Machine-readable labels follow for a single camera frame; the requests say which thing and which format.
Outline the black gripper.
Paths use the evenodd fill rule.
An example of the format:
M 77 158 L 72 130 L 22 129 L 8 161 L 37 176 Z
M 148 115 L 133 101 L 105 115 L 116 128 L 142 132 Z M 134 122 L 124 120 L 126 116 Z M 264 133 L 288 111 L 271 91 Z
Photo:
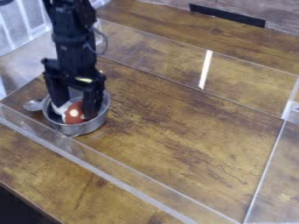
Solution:
M 100 110 L 106 76 L 96 68 L 96 59 L 41 60 L 44 65 L 45 87 L 50 101 L 60 107 L 69 100 L 69 88 L 82 91 L 82 112 L 86 119 L 92 119 Z

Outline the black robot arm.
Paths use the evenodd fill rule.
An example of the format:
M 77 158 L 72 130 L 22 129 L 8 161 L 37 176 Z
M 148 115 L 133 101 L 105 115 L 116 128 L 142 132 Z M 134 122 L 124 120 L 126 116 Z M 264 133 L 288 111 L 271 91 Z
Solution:
M 96 69 L 96 10 L 89 0 L 41 1 L 57 54 L 57 59 L 41 60 L 50 101 L 60 107 L 70 99 L 70 88 L 77 89 L 82 93 L 84 116 L 90 119 L 100 110 L 106 80 Z

